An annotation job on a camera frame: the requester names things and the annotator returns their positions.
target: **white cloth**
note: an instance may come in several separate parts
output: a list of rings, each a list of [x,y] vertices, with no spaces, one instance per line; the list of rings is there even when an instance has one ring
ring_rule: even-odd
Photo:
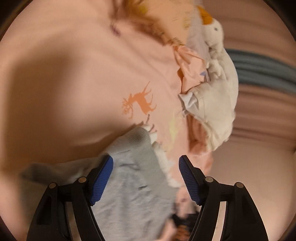
[[[237,73],[225,49],[218,62],[222,67],[218,78],[193,87],[185,95],[179,95],[184,114],[194,116],[207,131],[207,147],[211,151],[227,141],[232,132],[238,95]]]

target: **blue rubber pad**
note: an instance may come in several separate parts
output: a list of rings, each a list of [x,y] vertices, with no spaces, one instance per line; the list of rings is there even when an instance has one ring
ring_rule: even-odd
[[[113,158],[109,156],[92,186],[92,196],[89,200],[91,206],[93,206],[97,201],[101,199],[112,170]]]
[[[179,170],[182,174],[191,199],[196,202],[196,204],[199,204],[201,201],[199,197],[199,185],[197,184],[197,181],[183,157],[179,158]]]

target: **plush toy head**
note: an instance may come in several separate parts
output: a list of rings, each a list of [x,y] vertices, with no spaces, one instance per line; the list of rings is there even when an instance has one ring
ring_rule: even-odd
[[[223,50],[224,32],[222,25],[201,6],[197,6],[203,21],[203,35],[210,48],[210,56],[216,59]]]

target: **orange animal silhouette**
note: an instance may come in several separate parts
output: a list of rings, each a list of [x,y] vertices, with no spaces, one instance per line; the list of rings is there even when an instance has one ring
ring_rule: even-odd
[[[154,108],[150,107],[152,104],[152,100],[153,100],[153,94],[152,94],[151,101],[149,103],[145,99],[145,96],[151,92],[151,90],[146,92],[146,89],[147,89],[149,83],[150,83],[150,81],[148,82],[148,84],[146,85],[146,87],[144,88],[144,90],[142,92],[137,93],[134,96],[132,94],[130,94],[128,97],[128,100],[125,98],[123,99],[123,101],[122,101],[123,114],[127,115],[131,112],[131,116],[129,117],[129,119],[133,118],[133,103],[135,103],[135,102],[138,103],[142,112],[145,115],[147,115],[149,111],[152,112],[156,109],[156,104],[155,104]]]

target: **deer print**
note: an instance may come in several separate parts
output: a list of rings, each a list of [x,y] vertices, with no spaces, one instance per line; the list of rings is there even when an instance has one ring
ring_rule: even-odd
[[[144,90],[140,93],[137,93],[135,95],[130,94],[127,99],[123,99],[122,101],[122,108],[123,108],[123,114],[127,115],[129,113],[131,113],[131,116],[129,117],[129,119],[133,118],[133,103],[137,102],[138,105],[140,106],[142,112],[147,115],[148,112],[152,112],[156,109],[156,104],[154,108],[151,108],[151,104],[152,104],[152,100],[153,100],[153,94],[152,94],[152,98],[150,102],[147,102],[145,96],[148,95],[150,91],[146,92],[146,89],[149,85],[150,81],[148,82],[148,84],[146,85],[146,87],[144,88]]]

